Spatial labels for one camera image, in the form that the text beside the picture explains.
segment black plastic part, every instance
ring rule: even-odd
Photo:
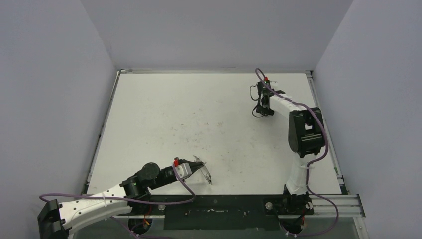
[[[315,107],[312,108],[312,111],[323,126],[321,110]],[[312,128],[306,129],[305,125],[311,126]],[[322,130],[308,110],[290,112],[289,146],[301,158],[307,154],[317,155],[321,151],[321,148],[325,146]]]
[[[147,163],[136,175],[142,180],[154,180],[160,173],[160,167],[156,163]]]
[[[204,166],[203,163],[189,162],[184,159],[178,159],[178,161],[179,164],[188,163],[192,173]],[[149,201],[151,194],[148,188],[156,189],[176,181],[177,178],[171,166],[160,170],[157,164],[147,163],[135,175],[120,183],[120,187],[124,188],[126,198]],[[138,203],[128,202],[128,205],[134,208]],[[145,205],[136,211],[142,212],[144,210]]]
[[[263,204],[265,205],[268,202],[273,204],[273,209],[266,211],[268,214],[277,213],[278,215],[300,215],[304,211],[307,211],[306,215],[314,214],[313,209],[308,210],[306,208],[308,202],[312,203],[309,193],[291,195],[289,190],[287,190],[286,185],[284,186],[282,197],[276,195],[264,198]]]
[[[299,234],[302,231],[301,223],[295,223],[295,219],[280,220],[280,224],[284,229],[293,234]]]
[[[265,80],[265,83],[271,87],[271,82]],[[256,83],[258,89],[258,102],[255,108],[257,113],[262,114],[263,116],[272,116],[274,115],[274,110],[270,108],[270,97],[274,95],[268,88],[264,86],[264,83],[261,81]],[[279,94],[284,94],[284,91],[276,91]]]
[[[47,202],[38,214],[38,228],[41,239],[66,239],[69,231],[63,228],[57,199]]]

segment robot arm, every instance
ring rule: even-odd
[[[265,78],[264,82],[271,87],[268,78]],[[263,116],[272,116],[274,112],[278,112],[289,120],[289,146],[296,153],[296,156],[285,191],[287,190],[291,195],[307,196],[307,163],[314,160],[321,148],[325,146],[321,129],[305,107],[297,106],[286,99],[274,96],[262,82],[257,83],[257,89],[259,96],[256,106],[257,113]],[[276,90],[276,92],[284,98],[292,98],[281,90]],[[316,107],[312,110],[322,122],[321,110]]]
[[[202,162],[189,162],[176,158],[175,168],[181,179],[189,178],[204,166]],[[128,198],[149,201],[148,190],[162,187],[177,181],[173,168],[161,169],[155,163],[147,163],[133,176],[101,193],[90,195],[92,199],[78,199],[58,203],[49,201],[38,215],[41,239],[66,239],[69,234],[92,223],[111,216],[132,212],[138,203],[106,197]]]

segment screw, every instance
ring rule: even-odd
[[[268,202],[268,203],[265,204],[265,208],[268,209],[268,210],[271,210],[271,209],[273,209],[273,204],[271,202]]]

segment white wall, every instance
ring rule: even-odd
[[[2,239],[39,238],[39,194],[80,193],[114,78],[78,0],[0,3]]]
[[[81,0],[118,68],[313,69],[352,0]]]
[[[315,84],[371,238],[421,238],[422,1],[355,0]]]

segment white tabletop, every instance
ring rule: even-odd
[[[297,102],[315,106],[305,74],[267,76]],[[197,194],[283,193],[294,156],[288,120],[252,116],[249,86],[257,81],[255,74],[121,74],[88,193],[120,183],[148,162],[164,168],[193,155],[207,163],[213,181],[200,172],[187,179]],[[331,155],[311,170],[310,187],[340,193]],[[151,193],[188,194],[177,182]]]

